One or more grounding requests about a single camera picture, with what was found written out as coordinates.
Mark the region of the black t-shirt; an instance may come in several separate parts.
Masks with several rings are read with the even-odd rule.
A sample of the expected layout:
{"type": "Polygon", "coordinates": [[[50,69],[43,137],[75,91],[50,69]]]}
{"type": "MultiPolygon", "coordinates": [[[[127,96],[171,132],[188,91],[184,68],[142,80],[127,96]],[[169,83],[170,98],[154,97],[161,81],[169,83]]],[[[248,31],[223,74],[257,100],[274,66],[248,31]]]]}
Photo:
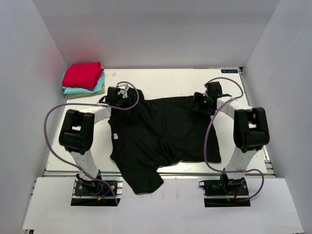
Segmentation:
{"type": "Polygon", "coordinates": [[[204,141],[211,118],[192,111],[192,104],[192,96],[146,100],[140,93],[133,109],[112,111],[110,158],[136,195],[153,193],[163,184],[159,167],[203,162],[204,150],[210,163],[221,163],[214,128],[204,141]]]}

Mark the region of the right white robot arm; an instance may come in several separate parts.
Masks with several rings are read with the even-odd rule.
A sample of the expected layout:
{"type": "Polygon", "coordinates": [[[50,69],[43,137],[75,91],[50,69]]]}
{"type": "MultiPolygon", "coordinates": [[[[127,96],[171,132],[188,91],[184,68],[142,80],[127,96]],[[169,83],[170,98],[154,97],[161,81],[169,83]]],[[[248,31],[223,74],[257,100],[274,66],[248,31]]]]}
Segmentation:
{"type": "Polygon", "coordinates": [[[220,188],[223,193],[230,195],[238,188],[236,179],[241,179],[246,172],[252,171],[247,169],[252,158],[270,141],[266,111],[262,107],[251,107],[239,102],[239,99],[243,96],[242,88],[239,88],[241,95],[233,97],[230,94],[223,93],[220,82],[215,78],[204,86],[206,91],[203,94],[194,93],[191,110],[212,117],[204,139],[204,161],[211,170],[227,176],[227,178],[221,180],[220,188]],[[229,163],[223,170],[210,166],[207,150],[208,137],[213,121],[220,112],[223,112],[234,121],[233,140],[235,149],[229,163]]]}

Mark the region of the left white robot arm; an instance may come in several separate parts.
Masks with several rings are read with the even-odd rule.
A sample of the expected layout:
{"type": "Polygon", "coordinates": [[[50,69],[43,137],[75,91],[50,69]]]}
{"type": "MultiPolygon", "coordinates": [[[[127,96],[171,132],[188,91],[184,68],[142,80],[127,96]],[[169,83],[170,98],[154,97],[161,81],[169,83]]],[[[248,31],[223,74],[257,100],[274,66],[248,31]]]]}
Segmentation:
{"type": "Polygon", "coordinates": [[[87,180],[86,189],[91,194],[97,195],[103,189],[103,182],[98,177],[99,169],[91,152],[94,125],[109,119],[113,109],[128,111],[138,102],[138,90],[124,83],[109,87],[107,95],[87,109],[67,110],[58,140],[74,159],[79,169],[79,177],[87,180]]]}

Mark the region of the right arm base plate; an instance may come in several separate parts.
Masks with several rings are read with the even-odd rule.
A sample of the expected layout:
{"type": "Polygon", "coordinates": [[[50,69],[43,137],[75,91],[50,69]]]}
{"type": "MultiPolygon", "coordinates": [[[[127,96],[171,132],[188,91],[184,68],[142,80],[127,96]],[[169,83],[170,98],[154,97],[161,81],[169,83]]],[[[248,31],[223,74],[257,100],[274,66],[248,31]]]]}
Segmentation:
{"type": "Polygon", "coordinates": [[[219,180],[202,180],[198,186],[204,192],[205,208],[251,206],[245,178],[228,179],[221,175],[219,180]]]}

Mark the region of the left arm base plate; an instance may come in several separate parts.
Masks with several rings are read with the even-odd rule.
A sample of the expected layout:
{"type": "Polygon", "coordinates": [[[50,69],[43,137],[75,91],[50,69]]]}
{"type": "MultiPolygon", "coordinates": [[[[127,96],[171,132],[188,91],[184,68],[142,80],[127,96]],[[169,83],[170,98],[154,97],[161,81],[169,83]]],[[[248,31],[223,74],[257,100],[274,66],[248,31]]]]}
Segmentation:
{"type": "Polygon", "coordinates": [[[107,180],[107,184],[98,181],[88,181],[76,174],[71,206],[80,207],[116,207],[122,195],[123,181],[119,178],[107,180]]]}

